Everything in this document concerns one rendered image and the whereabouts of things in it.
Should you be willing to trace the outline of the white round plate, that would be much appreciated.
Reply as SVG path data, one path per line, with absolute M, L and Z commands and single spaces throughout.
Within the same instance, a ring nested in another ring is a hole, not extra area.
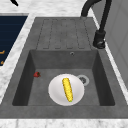
M 73 92 L 73 101 L 69 102 L 65 96 L 62 79 L 68 78 L 71 83 Z M 81 80 L 71 74 L 61 74 L 54 77 L 48 86 L 48 93 L 50 98 L 61 106 L 72 106 L 81 101 L 84 96 L 84 86 Z

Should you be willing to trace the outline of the black tap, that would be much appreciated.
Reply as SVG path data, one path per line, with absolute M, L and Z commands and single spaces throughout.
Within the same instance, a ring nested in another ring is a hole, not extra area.
M 100 2 L 101 0 L 87 0 L 85 4 L 83 5 L 81 16 L 86 17 L 88 15 L 89 9 L 96 3 Z M 101 23 L 99 29 L 95 32 L 94 40 L 93 40 L 93 46 L 97 49 L 104 49 L 105 48 L 105 34 L 106 31 L 104 30 L 107 17 L 110 11 L 112 0 L 106 0 Z

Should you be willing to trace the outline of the yellow corn cob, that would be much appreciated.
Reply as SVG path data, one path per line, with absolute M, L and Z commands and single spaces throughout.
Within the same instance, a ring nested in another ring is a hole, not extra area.
M 69 102 L 73 101 L 73 92 L 72 92 L 72 87 L 70 80 L 68 78 L 63 78 L 62 79 L 62 84 L 65 92 L 65 96 Z

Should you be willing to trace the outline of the small red thing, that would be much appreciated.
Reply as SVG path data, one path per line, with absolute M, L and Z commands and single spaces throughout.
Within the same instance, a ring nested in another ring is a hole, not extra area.
M 39 72 L 35 72 L 33 76 L 38 78 L 38 77 L 40 77 L 40 73 Z

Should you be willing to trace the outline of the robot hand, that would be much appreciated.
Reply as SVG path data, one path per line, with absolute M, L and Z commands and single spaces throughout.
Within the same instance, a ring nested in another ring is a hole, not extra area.
M 10 0 L 14 5 L 18 6 L 18 3 L 16 0 Z

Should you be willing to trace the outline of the grey sink with draining board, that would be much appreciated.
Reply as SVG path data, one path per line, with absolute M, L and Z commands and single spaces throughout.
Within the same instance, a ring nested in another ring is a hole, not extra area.
M 127 119 L 128 104 L 107 52 L 92 46 L 95 30 L 91 18 L 36 18 L 0 104 L 0 118 Z M 50 81 L 61 74 L 83 83 L 84 96 L 75 105 L 61 106 L 49 96 Z

